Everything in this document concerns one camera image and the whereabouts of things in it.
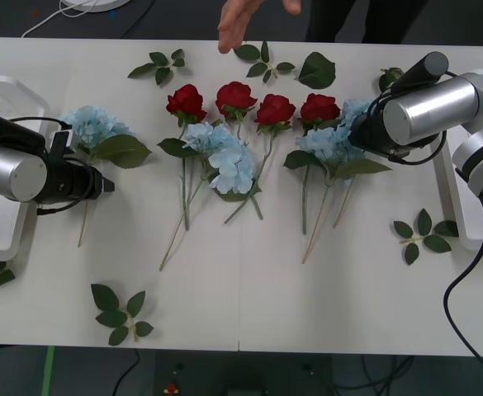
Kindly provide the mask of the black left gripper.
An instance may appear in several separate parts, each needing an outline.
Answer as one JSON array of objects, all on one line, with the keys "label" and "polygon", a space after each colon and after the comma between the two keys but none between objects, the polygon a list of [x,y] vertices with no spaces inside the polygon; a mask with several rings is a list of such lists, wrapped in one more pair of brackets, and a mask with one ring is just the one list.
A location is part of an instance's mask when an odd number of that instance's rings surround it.
[{"label": "black left gripper", "polygon": [[112,193],[116,190],[115,183],[94,167],[77,166],[75,171],[75,194],[80,200],[96,200],[102,193]]}]

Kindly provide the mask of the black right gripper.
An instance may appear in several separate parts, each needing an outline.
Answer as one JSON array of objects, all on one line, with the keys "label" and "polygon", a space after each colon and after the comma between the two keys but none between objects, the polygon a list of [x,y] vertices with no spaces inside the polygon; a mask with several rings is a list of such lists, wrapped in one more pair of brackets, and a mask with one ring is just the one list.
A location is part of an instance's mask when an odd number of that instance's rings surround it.
[{"label": "black right gripper", "polygon": [[357,148],[365,148],[367,142],[366,132],[368,132],[367,114],[362,113],[357,116],[351,125],[349,142]]}]

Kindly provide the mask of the person's right hand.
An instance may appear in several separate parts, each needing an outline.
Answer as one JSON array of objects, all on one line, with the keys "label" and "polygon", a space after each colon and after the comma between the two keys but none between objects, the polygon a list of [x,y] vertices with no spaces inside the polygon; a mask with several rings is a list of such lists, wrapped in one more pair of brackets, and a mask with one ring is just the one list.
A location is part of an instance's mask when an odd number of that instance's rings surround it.
[{"label": "person's right hand", "polygon": [[238,49],[255,12],[262,6],[263,0],[228,0],[221,8],[218,50],[228,54]]}]

